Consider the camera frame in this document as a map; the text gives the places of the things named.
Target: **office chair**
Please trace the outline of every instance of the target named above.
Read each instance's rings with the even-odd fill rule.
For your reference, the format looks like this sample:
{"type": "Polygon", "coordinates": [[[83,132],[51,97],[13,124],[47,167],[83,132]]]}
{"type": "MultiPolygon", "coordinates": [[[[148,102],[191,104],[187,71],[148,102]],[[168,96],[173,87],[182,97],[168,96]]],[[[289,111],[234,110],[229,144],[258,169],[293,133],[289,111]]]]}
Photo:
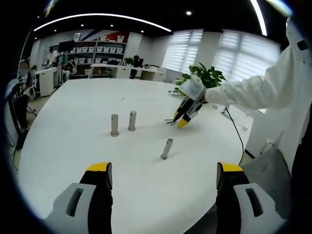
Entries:
{"type": "MultiPolygon", "coordinates": [[[[30,75],[32,78],[31,86],[24,91],[24,93],[29,97],[30,100],[34,99],[36,97],[36,87],[37,87],[37,77],[36,77],[36,71],[30,70],[30,75]]],[[[27,109],[30,110],[32,114],[34,114],[35,117],[37,117],[37,113],[35,109],[31,109],[29,106],[27,106],[27,109]]]]}

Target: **window blind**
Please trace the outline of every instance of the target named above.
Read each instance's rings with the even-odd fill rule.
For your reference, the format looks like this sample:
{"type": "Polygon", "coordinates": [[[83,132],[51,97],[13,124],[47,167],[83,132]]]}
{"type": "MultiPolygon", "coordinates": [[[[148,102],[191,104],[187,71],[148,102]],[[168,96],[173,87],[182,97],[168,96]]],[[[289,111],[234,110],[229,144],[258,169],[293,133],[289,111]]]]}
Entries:
{"type": "Polygon", "coordinates": [[[242,81],[255,75],[265,75],[276,64],[279,45],[259,36],[224,30],[214,58],[214,66],[227,81],[242,81]]]}
{"type": "Polygon", "coordinates": [[[189,73],[198,52],[203,30],[175,32],[169,42],[162,67],[189,73]]]}

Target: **floor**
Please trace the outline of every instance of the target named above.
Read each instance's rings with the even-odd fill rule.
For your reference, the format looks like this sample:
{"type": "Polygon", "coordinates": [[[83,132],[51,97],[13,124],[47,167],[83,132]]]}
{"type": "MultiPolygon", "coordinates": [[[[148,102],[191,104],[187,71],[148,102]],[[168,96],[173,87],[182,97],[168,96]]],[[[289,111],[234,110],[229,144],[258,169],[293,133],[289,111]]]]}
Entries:
{"type": "MultiPolygon", "coordinates": [[[[52,96],[48,96],[48,97],[38,97],[36,99],[30,100],[28,103],[28,106],[30,108],[32,108],[33,110],[36,110],[36,113],[38,114],[40,112],[40,110],[42,109],[42,107],[45,105],[45,103],[49,100],[49,98],[52,96]]],[[[35,116],[32,113],[27,113],[27,121],[29,123],[29,126],[32,125],[32,123],[35,120],[35,116]]],[[[14,174],[17,176],[18,174],[18,169],[19,169],[19,163],[20,163],[20,154],[21,151],[16,151],[15,155],[14,155],[14,160],[13,160],[13,172],[14,174]]],[[[241,161],[240,165],[244,165],[248,162],[250,162],[252,160],[252,158],[244,153],[243,159],[241,161]]]]}

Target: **sleeve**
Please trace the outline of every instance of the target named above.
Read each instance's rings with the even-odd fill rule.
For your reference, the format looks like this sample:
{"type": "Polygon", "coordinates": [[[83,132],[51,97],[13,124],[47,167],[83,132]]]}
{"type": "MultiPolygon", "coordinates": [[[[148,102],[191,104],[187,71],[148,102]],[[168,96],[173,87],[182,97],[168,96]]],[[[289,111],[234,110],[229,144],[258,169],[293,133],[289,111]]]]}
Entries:
{"type": "Polygon", "coordinates": [[[294,60],[291,47],[287,47],[276,65],[268,68],[264,76],[253,76],[242,82],[225,82],[207,89],[206,101],[229,106],[240,104],[251,109],[282,109],[289,105],[294,89],[294,60]]]}

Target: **metal peg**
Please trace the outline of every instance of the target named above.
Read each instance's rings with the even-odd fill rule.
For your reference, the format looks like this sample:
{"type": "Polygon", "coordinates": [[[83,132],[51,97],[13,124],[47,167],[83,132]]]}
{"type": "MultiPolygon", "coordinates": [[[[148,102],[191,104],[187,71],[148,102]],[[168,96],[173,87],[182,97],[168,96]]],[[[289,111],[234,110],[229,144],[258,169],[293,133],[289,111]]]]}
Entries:
{"type": "Polygon", "coordinates": [[[137,117],[137,112],[136,111],[131,111],[130,112],[130,120],[129,120],[129,131],[134,131],[136,129],[136,117],[137,117]]]}
{"type": "Polygon", "coordinates": [[[170,151],[170,148],[171,148],[171,145],[172,145],[173,141],[174,141],[174,140],[172,140],[172,139],[170,139],[170,138],[167,140],[167,143],[166,143],[164,152],[163,152],[162,155],[160,156],[161,159],[166,160],[166,159],[168,158],[168,153],[169,153],[169,151],[170,151]]]}
{"type": "Polygon", "coordinates": [[[117,137],[119,135],[118,131],[118,115],[117,114],[112,114],[112,131],[111,131],[111,136],[112,137],[117,137]]]}

